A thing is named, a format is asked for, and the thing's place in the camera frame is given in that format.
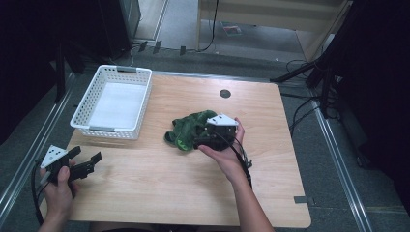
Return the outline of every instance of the white plastic basket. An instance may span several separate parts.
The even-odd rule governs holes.
[[[137,139],[151,75],[148,69],[99,66],[70,125],[88,136]]]

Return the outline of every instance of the green cloth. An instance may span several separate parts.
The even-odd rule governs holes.
[[[196,137],[204,137],[207,135],[205,125],[207,119],[217,116],[212,110],[205,110],[198,113],[192,113],[182,119],[172,121],[174,130],[169,130],[165,133],[163,139],[176,146],[182,151],[191,151],[193,149],[193,140]]]

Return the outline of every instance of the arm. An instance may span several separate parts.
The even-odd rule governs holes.
[[[236,118],[235,120],[239,122],[236,138],[242,143],[245,130],[239,119]],[[239,144],[234,143],[233,146],[237,151],[240,151]],[[227,148],[221,152],[217,152],[204,145],[199,146],[198,149],[217,162],[220,169],[226,175],[226,178],[232,184],[241,230],[274,231],[274,228],[250,188],[245,172],[232,149]]]
[[[44,197],[47,202],[47,215],[39,232],[64,231],[67,220],[72,211],[73,196],[67,185],[70,178],[70,169],[63,166],[58,173],[58,184],[49,183],[44,189]]]

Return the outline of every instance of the human hand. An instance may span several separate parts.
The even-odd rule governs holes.
[[[236,140],[233,143],[233,147],[236,151],[240,152],[241,146],[240,144],[238,144],[238,142],[242,144],[245,130],[238,118],[235,118],[235,121],[237,121],[239,125],[236,131]],[[225,150],[219,152],[213,150],[208,146],[200,145],[198,146],[198,149],[217,162],[218,166],[231,183],[236,181],[237,179],[246,178],[244,169],[239,163],[238,158],[232,148],[228,147]]]
[[[70,166],[75,165],[75,161],[70,160]],[[40,169],[40,174],[45,174],[45,169]],[[47,215],[40,231],[62,231],[65,223],[72,212],[73,196],[69,188],[68,180],[70,169],[63,166],[58,173],[58,183],[49,183],[44,188],[44,197],[47,202]],[[78,186],[72,183],[74,191]]]

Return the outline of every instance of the wooden table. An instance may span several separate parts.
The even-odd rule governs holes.
[[[312,61],[329,35],[337,32],[349,9],[348,0],[220,0],[217,21],[296,31],[307,61]],[[214,20],[216,0],[198,0],[196,48],[201,19]]]
[[[229,90],[228,99],[220,90]],[[272,83],[153,75],[153,88],[137,140],[73,134],[78,163],[102,152],[81,185],[71,220],[196,225],[239,225],[230,183],[200,151],[182,152],[163,141],[171,121],[212,109],[239,117],[253,167],[253,190],[270,222],[308,227],[305,196],[279,88]]]

